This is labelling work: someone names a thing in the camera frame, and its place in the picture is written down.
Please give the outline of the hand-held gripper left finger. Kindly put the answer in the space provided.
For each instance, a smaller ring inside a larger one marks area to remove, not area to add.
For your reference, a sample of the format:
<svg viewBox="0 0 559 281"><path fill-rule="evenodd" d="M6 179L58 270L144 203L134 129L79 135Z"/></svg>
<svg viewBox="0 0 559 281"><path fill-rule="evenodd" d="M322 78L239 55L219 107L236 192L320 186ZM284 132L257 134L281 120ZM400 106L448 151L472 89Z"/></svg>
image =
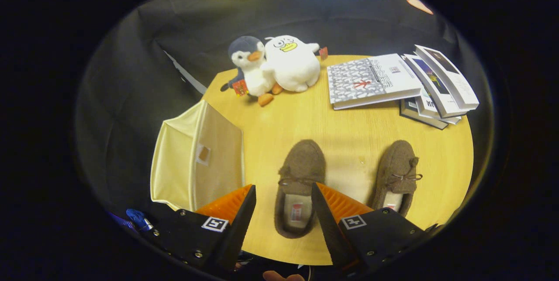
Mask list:
<svg viewBox="0 0 559 281"><path fill-rule="evenodd" d="M174 259L208 273L231 273L257 202L248 184L197 211L178 209L141 237Z"/></svg>

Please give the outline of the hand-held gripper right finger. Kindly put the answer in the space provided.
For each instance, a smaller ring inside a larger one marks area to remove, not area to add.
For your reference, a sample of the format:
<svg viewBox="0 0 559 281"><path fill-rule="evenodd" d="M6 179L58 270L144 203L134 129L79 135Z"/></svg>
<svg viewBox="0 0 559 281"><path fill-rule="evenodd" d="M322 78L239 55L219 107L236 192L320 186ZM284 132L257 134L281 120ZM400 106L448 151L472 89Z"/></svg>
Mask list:
<svg viewBox="0 0 559 281"><path fill-rule="evenodd" d="M332 263L344 275L371 274L417 248L439 229L422 230L391 208L373 210L322 183L311 200Z"/></svg>

